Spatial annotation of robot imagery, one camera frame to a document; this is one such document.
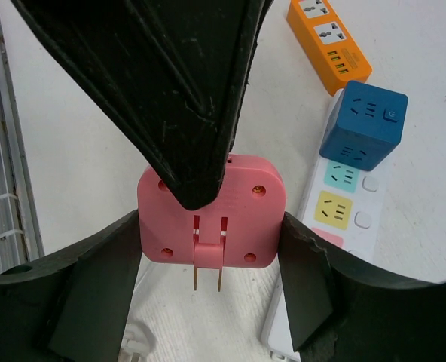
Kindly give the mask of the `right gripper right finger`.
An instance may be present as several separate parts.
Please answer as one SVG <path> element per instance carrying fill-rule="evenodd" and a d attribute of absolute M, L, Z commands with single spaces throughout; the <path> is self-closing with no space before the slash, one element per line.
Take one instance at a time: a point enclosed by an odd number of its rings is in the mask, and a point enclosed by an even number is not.
<path fill-rule="evenodd" d="M 303 361 L 446 361 L 446 282 L 379 268 L 286 213 L 279 264 Z"/>

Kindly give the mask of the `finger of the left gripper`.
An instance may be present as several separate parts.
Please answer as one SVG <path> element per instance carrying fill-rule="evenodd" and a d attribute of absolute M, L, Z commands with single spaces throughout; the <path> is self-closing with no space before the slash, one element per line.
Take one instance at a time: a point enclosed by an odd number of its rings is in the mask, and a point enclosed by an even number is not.
<path fill-rule="evenodd" d="M 268 1 L 16 1 L 187 210 L 212 203 Z"/>

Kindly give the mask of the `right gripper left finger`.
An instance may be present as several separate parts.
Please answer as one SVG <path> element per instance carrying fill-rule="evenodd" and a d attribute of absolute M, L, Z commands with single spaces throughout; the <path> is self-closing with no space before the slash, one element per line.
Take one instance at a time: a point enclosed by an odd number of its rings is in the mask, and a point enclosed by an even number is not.
<path fill-rule="evenodd" d="M 0 361 L 116 361 L 142 256 L 137 211 L 0 274 Z"/>

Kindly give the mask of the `white multicolour power strip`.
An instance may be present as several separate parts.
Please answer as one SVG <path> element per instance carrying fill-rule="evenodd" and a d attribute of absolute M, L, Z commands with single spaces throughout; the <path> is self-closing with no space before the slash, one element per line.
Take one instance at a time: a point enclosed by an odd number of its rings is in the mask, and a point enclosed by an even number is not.
<path fill-rule="evenodd" d="M 316 157 L 297 218 L 318 236 L 371 261 L 392 159 L 372 172 Z M 299 361 L 293 351 L 289 322 L 279 278 L 264 320 L 261 341 L 275 361 Z"/>

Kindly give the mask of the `pink plug adapter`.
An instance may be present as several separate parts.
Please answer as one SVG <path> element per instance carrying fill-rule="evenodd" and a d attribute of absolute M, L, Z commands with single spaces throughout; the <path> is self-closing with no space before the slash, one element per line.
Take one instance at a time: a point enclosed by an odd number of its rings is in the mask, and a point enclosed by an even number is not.
<path fill-rule="evenodd" d="M 186 210 L 152 167 L 137 186 L 142 252 L 152 262 L 265 268 L 275 259 L 286 208 L 286 188 L 266 159 L 231 155 L 218 197 Z"/>

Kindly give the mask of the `blue cube socket adapter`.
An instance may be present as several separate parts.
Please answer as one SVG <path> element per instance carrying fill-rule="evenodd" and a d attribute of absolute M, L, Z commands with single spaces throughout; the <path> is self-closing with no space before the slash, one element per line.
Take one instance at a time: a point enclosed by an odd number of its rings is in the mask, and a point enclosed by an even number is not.
<path fill-rule="evenodd" d="M 372 171 L 401 142 L 408 96 L 349 81 L 328 118 L 319 155 Z"/>

